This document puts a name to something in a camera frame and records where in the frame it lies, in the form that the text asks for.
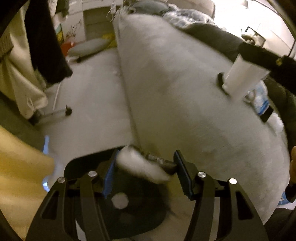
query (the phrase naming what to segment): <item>floor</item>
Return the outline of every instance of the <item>floor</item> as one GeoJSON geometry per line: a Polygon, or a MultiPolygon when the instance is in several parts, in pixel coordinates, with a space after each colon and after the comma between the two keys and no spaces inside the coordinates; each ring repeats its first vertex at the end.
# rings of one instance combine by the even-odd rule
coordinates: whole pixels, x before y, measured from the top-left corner
{"type": "MultiPolygon", "coordinates": [[[[73,75],[64,79],[56,101],[56,110],[66,105],[73,109],[43,118],[37,128],[49,137],[49,155],[55,160],[51,187],[63,176],[72,159],[133,141],[129,110],[122,85],[117,49],[97,53],[80,63],[71,62],[73,75]]],[[[52,112],[58,85],[46,90],[52,112]]]]}

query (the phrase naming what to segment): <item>silver screw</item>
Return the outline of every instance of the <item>silver screw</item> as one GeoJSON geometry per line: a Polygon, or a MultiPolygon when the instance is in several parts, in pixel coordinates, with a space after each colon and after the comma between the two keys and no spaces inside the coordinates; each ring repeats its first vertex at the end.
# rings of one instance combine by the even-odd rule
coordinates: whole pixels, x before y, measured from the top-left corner
{"type": "Polygon", "coordinates": [[[66,179],[64,177],[59,177],[57,181],[58,183],[64,183],[66,179]]]}
{"type": "Polygon", "coordinates": [[[90,177],[95,177],[97,175],[96,171],[90,171],[89,176],[90,177]]]}
{"type": "Polygon", "coordinates": [[[207,174],[206,174],[205,172],[199,172],[197,175],[198,175],[200,178],[204,178],[204,177],[207,176],[207,174]]]}
{"type": "Polygon", "coordinates": [[[230,179],[229,179],[229,182],[230,182],[231,184],[236,184],[236,183],[237,183],[237,180],[236,180],[235,178],[230,178],[230,179]]]}

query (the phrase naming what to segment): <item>white fluffy object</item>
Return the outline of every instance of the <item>white fluffy object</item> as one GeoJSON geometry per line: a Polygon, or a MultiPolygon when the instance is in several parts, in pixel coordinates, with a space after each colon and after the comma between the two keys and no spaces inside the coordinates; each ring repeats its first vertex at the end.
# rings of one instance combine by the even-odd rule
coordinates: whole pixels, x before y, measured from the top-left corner
{"type": "Polygon", "coordinates": [[[129,174],[160,184],[168,182],[170,176],[157,164],[146,160],[137,150],[130,146],[118,153],[116,164],[129,174]]]}

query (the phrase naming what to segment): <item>yellow curtain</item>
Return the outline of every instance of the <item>yellow curtain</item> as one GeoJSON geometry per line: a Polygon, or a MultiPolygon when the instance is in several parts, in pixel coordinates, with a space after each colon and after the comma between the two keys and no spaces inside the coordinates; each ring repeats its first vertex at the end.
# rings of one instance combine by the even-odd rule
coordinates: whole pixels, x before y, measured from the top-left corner
{"type": "Polygon", "coordinates": [[[52,158],[0,126],[0,209],[23,240],[46,196],[42,180],[53,169],[52,158]]]}

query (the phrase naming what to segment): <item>red object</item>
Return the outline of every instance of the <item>red object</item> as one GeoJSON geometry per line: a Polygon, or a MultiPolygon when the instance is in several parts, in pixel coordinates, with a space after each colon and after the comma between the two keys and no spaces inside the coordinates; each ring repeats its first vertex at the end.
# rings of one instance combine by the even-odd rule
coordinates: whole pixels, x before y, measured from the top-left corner
{"type": "Polygon", "coordinates": [[[63,55],[66,57],[68,55],[68,50],[72,47],[74,47],[76,44],[74,42],[65,42],[62,43],[61,45],[61,49],[62,49],[62,53],[63,55]]]}

